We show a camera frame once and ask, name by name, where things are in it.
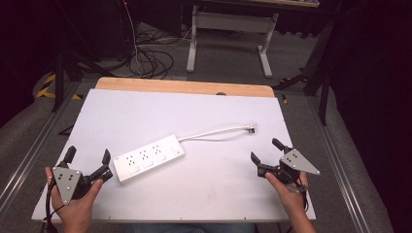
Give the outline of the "person's right hand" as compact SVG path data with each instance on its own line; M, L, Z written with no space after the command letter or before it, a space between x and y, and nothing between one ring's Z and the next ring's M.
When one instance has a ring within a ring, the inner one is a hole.
M266 173L265 177L278 193L280 201L290 219L306 217L305 204L301 193L288 189L271 173Z

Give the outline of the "aluminium rail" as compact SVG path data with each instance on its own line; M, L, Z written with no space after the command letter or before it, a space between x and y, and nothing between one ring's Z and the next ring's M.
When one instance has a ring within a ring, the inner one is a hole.
M0 215L16 199L80 85L81 82L67 84L56 111L53 99L35 98L33 104L0 128Z
M318 128L321 131L323 142L326 144L327 157L333 171L333 174L337 180L340 188L340 192L343 196L345 205L349 211L352 222L356 228L357 233L371 233L370 228L365 220L363 212L361 210L359 201L355 195L355 192L350 185L349 179L342 166L341 160L338 156L335 145L332 142L329 131L324 126L319 117L319 108L314 97L307 97L306 101L312 112L312 115L317 123Z

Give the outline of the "black tripod stand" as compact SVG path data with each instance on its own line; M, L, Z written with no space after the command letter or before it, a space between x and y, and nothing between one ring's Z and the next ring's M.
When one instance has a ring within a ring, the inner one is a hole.
M91 59L71 49L58 49L54 55L54 105L52 110L56 112L64 101L64 75L67 75L71 82L79 82L83 78L80 63L103 77L113 77L114 74L95 64Z

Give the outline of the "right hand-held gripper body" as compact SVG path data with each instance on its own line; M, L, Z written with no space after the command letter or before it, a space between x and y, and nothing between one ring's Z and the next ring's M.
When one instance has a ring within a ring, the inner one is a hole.
M306 172L314 175L320 175L321 172L307 160L300 151L296 149L289 150L280 159L279 164L270 166L263 164L257 159L257 175L261 178L266 173L274 175L287 189L297 193L304 193L308 187L300 183L300 173Z

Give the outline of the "person's left hand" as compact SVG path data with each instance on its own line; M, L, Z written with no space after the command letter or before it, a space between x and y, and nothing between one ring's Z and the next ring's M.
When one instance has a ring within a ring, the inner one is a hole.
M96 181L90 191L81 199L72 200L68 206L64 206L60 193L56 187L51 190L51 206L62 221L63 229L65 224L90 224L92 218L93 203L99 194L102 180Z

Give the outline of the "yellow black floor tape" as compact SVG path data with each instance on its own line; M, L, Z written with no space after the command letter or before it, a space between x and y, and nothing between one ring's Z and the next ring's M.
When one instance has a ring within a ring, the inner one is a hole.
M37 92L36 96L38 98L40 97L46 97L46 98L55 98L55 93L50 92L50 88L52 86L52 83L55 81L55 74L50 74L46 80L43 82L43 85L41 86L40 90Z

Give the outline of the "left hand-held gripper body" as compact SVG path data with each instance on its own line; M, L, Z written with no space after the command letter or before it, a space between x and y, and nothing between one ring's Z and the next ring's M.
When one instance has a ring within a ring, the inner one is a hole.
M51 168L54 180L59 190L62 203L67 206L72 200L83 198L92 185L102 180L106 182L113 173L107 164L103 164L91 175L84 176L80 170L70 169L65 162L60 162Z

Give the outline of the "wooden table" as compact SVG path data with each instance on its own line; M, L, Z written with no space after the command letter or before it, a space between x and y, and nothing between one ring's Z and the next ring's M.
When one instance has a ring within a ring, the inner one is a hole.
M210 94L227 96L274 97L268 85L239 83L203 83L189 81L146 80L103 77L97 81L96 89Z

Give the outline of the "white metal desk frame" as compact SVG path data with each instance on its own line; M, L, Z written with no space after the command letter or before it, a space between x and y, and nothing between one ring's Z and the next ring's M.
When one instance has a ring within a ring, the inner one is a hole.
M217 29L232 30L251 33L263 33L265 39L262 45L257 47L257 53L260 59L261 67L266 78L272 77L271 67L267 57L267 50L270 45L275 26L278 20L278 14L271 17L249 17L217 13L204 13L198 11L198 6L192 8L191 19L191 38L189 45L189 56L187 63L187 72L194 71L196 58L196 35L198 29Z

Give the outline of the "white power strip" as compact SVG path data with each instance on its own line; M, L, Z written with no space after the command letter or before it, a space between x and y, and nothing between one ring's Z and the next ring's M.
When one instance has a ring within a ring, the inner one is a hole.
M184 155L177 137L170 135L117 156L113 162L119 182L126 183Z

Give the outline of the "black metal stand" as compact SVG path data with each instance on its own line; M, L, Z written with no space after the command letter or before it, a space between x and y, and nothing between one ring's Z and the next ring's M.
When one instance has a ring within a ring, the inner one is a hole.
M296 83L307 81L303 88L303 93L306 96L314 96L316 92L321 90L321 100L319 105L318 116L322 125L326 125L326 105L329 91L329 70L330 66L325 59L326 47L328 45L330 34L333 30L335 20L329 19L323 28L316 45L314 46L305 67L301 73L291 79L285 79L279 84L273 86L274 90L283 90Z

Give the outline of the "white board sheet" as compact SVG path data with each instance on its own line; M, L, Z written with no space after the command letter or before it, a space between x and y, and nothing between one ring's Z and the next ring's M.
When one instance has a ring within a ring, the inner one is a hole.
M247 124L257 126L249 133ZM93 207L106 222L284 220L273 187L258 177L251 151L274 165L272 139L292 141L278 100L141 91L91 90L67 141L72 168L89 175L112 157L169 135L185 155L126 183L108 180Z

